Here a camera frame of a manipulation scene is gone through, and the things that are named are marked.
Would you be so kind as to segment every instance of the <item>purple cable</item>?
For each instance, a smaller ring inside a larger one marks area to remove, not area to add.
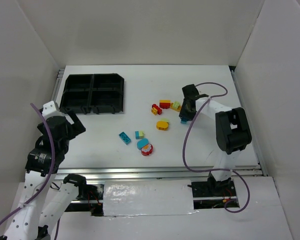
[[[55,166],[55,145],[54,145],[54,140],[52,138],[52,134],[50,131],[50,128],[48,126],[47,121],[45,120],[44,116],[42,116],[41,112],[39,111],[39,109],[33,104],[30,103],[31,107],[35,110],[35,112],[38,114],[38,116],[41,118],[42,123],[45,127],[45,130],[48,134],[49,137],[49,141],[50,141],[50,146],[51,146],[51,165],[49,168],[49,173],[47,174],[47,177],[43,183],[43,185],[41,186],[41,188],[32,196],[30,197],[24,204],[27,205],[29,203],[32,202],[33,199],[35,199],[41,192],[42,190],[45,188],[45,186],[47,185],[49,178],[51,177],[51,174],[54,170],[54,166]],[[10,218],[11,216],[13,216],[14,214],[16,214],[17,212],[19,212],[22,208],[21,207],[17,207],[15,210],[13,210],[12,212],[10,212],[7,216],[5,216],[1,221],[0,221],[0,226],[1,224],[3,224],[8,218]]]
[[[221,84],[219,84],[219,83],[217,83],[217,82],[211,82],[211,81],[208,81],[208,82],[202,82],[202,83],[199,83],[199,84],[197,84],[197,85],[195,85],[195,86],[198,87],[198,86],[200,86],[200,85],[205,85],[205,84],[218,85],[218,86],[222,87],[222,88],[225,90],[225,93],[219,94],[219,95],[212,95],[212,96],[210,96],[210,97],[207,99],[207,101],[205,101],[205,102],[203,103],[203,105],[199,108],[199,110],[196,112],[196,114],[195,114],[195,116],[194,116],[192,122],[190,123],[190,126],[189,126],[189,128],[188,128],[188,131],[187,131],[186,134],[185,134],[185,138],[184,138],[184,142],[183,142],[183,147],[182,147],[182,160],[183,160],[183,164],[184,164],[184,166],[186,167],[186,169],[188,169],[189,171],[194,172],[194,173],[206,173],[206,172],[213,172],[213,171],[228,171],[228,172],[230,172],[231,170],[228,169],[228,168],[213,168],[213,169],[205,169],[205,170],[195,170],[195,169],[190,168],[190,167],[188,166],[187,162],[186,162],[186,145],[187,145],[187,140],[188,140],[190,131],[191,131],[191,129],[192,129],[192,127],[193,127],[193,125],[194,125],[194,123],[195,123],[195,120],[197,119],[198,115],[200,114],[200,112],[202,111],[202,109],[210,102],[211,99],[217,98],[217,97],[223,97],[223,96],[225,96],[225,95],[228,94],[228,89],[227,89],[225,86],[223,86],[223,85],[221,85]],[[249,204],[249,202],[250,202],[250,189],[249,189],[249,186],[248,186],[247,182],[244,180],[244,178],[243,178],[237,171],[232,170],[232,172],[235,173],[235,174],[243,181],[243,183],[244,183],[244,185],[245,185],[245,187],[246,187],[247,193],[248,193],[248,197],[247,197],[247,200],[246,200],[245,205],[244,205],[241,209],[239,209],[239,210],[232,211],[232,210],[229,210],[229,209],[227,208],[227,205],[228,205],[230,202],[236,201],[235,199],[231,199],[231,200],[227,201],[227,202],[224,204],[224,209],[225,209],[225,210],[227,210],[227,211],[230,212],[230,213],[236,214],[236,213],[242,212],[243,210],[245,210],[245,209],[247,208],[247,206],[248,206],[248,204]]]
[[[58,232],[59,232],[59,225],[60,225],[60,218],[59,218],[58,222],[56,223],[56,230],[55,230],[54,240],[57,240]]]

